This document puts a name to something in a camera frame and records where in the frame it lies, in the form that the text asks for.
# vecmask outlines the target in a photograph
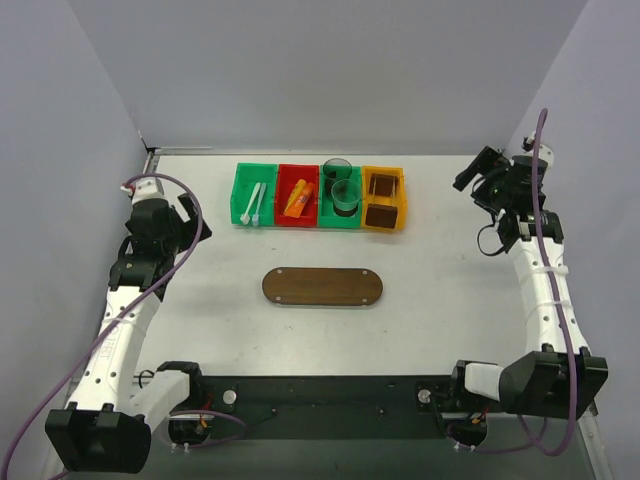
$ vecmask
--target black bracket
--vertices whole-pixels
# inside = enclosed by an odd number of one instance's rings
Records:
[[[606,381],[607,361],[587,349],[575,355],[578,380],[576,416],[580,418]],[[567,354],[530,352],[500,375],[500,404],[505,412],[537,417],[569,417]]]
[[[111,290],[130,286],[145,291],[173,267],[177,254],[189,248],[199,219],[187,194],[180,195],[178,200],[189,216],[186,222],[162,198],[142,200],[133,206],[126,223],[131,235],[122,242],[118,259],[109,272]],[[211,229],[203,221],[198,241],[210,236]],[[167,283],[155,292],[160,300],[164,299]]]
[[[72,472],[138,473],[151,448],[144,419],[121,412],[51,410],[44,429]]]

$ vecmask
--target gray wall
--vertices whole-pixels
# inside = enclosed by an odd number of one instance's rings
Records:
[[[70,0],[152,146],[504,146],[586,0]]]
[[[509,144],[516,151],[549,108],[548,207],[562,218],[580,327],[609,362],[599,423],[620,479],[640,470],[638,19],[637,0],[591,0]]]
[[[64,0],[0,2],[0,451],[95,334],[145,151]],[[12,463],[35,479],[41,417]]]

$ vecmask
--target plastic bin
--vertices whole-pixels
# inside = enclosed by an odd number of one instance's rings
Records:
[[[278,165],[265,163],[239,163],[236,168],[236,178],[231,192],[231,223],[243,225],[240,217],[247,209],[247,204],[253,193],[253,188],[257,182],[266,183],[267,189],[264,192],[262,203],[260,204],[259,226],[267,227],[274,224],[274,198],[276,194],[276,182],[278,178]],[[253,203],[249,216],[256,213],[258,198]]]
[[[352,167],[349,180],[362,186],[362,169]],[[324,188],[325,177],[320,173],[320,187],[318,200],[318,226],[326,228],[360,228],[362,221],[362,200],[358,204],[358,211],[352,217],[341,217],[333,210],[333,199],[327,195]]]
[[[287,165],[282,164],[278,169],[278,183],[275,199],[275,222],[283,227],[315,227],[318,223],[318,165]],[[313,198],[302,210],[300,218],[287,217],[284,209],[289,195],[300,179],[313,182]]]
[[[371,193],[371,178],[374,174],[381,174],[386,176],[392,176],[397,178],[394,193],[395,195],[387,196],[387,195],[375,195]],[[392,231],[392,230],[402,230],[404,228],[405,220],[407,218],[407,193],[404,186],[404,171],[399,167],[373,167],[366,166],[362,167],[362,227],[363,228],[371,228],[373,230],[379,231]],[[372,205],[378,205],[382,207],[382,209],[392,209],[395,207],[397,209],[397,217],[395,219],[395,224],[387,227],[380,227],[377,225],[372,225],[371,216],[369,216],[369,208]]]

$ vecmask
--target cable tie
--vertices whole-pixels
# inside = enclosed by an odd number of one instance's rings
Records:
[[[569,300],[560,300],[559,302],[556,301],[550,301],[550,302],[542,302],[539,303],[537,306],[538,307],[555,307],[556,305],[560,305],[563,306],[565,308],[573,308],[573,305],[571,304],[571,302]]]
[[[502,217],[504,217],[506,214],[507,214],[506,210],[504,208],[501,208],[500,211],[498,212],[498,216],[496,217],[496,221],[493,224],[494,232],[498,231],[498,227],[500,226],[500,220],[502,220]]]
[[[531,277],[532,275],[538,275],[540,273],[555,273],[556,275],[559,275],[561,277],[566,277],[567,275],[569,275],[569,267],[567,267],[566,265],[562,265],[561,267],[536,267],[536,268],[532,268],[531,270],[528,270],[527,273],[525,273],[521,278],[520,278],[520,285],[522,285],[524,282],[526,282],[529,277]]]
[[[126,193],[127,197],[131,198],[133,197],[136,189],[133,185],[127,185],[126,183],[123,183],[122,185],[120,185],[120,190]]]
[[[102,323],[106,323],[107,326],[109,326],[111,324],[111,322],[118,322],[118,324],[120,325],[131,325],[135,330],[138,331],[138,333],[140,335],[142,335],[142,338],[146,338],[147,336],[147,332],[143,331],[142,328],[140,328],[140,326],[138,325],[138,319],[134,318],[132,320],[128,319],[128,318],[120,318],[120,317],[114,317],[114,318],[105,318]]]

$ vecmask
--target brown square object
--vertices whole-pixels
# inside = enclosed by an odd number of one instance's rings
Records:
[[[398,209],[388,205],[369,205],[364,223],[370,227],[396,228]]]
[[[397,183],[398,178],[393,175],[374,173],[371,175],[371,180],[369,181],[369,194],[391,197]]]

